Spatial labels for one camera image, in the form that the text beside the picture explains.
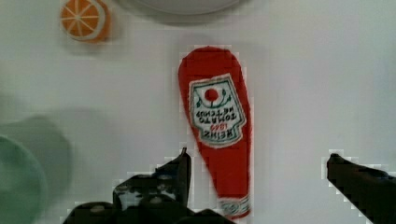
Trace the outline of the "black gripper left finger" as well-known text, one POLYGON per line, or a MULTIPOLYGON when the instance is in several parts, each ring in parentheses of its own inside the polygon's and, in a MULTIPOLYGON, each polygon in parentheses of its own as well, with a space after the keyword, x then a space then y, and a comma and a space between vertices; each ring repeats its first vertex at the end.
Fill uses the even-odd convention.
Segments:
POLYGON ((205 209, 188 208, 191 157, 186 149, 151 175, 135 175, 117 185, 113 201, 76 206, 63 224, 235 224, 205 209))

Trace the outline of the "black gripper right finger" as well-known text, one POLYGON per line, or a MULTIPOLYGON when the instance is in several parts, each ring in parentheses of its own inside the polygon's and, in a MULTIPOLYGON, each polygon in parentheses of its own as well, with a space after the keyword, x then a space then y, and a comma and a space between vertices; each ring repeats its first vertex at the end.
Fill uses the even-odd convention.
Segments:
POLYGON ((333 153, 327 179, 373 224, 396 223, 396 182, 388 173, 333 153))

